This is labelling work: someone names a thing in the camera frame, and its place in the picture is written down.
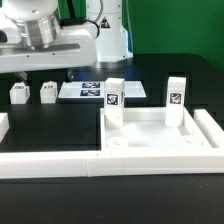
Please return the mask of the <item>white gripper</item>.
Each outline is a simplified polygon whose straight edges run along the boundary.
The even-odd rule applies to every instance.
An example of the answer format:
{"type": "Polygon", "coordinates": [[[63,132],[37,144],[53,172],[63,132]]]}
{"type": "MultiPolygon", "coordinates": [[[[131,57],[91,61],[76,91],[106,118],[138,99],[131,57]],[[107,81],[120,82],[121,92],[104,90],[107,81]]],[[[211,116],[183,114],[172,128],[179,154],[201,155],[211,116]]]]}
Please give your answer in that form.
{"type": "Polygon", "coordinates": [[[46,48],[28,48],[20,38],[0,43],[0,73],[72,68],[97,61],[95,39],[98,28],[90,22],[64,26],[57,39],[46,48]]]}

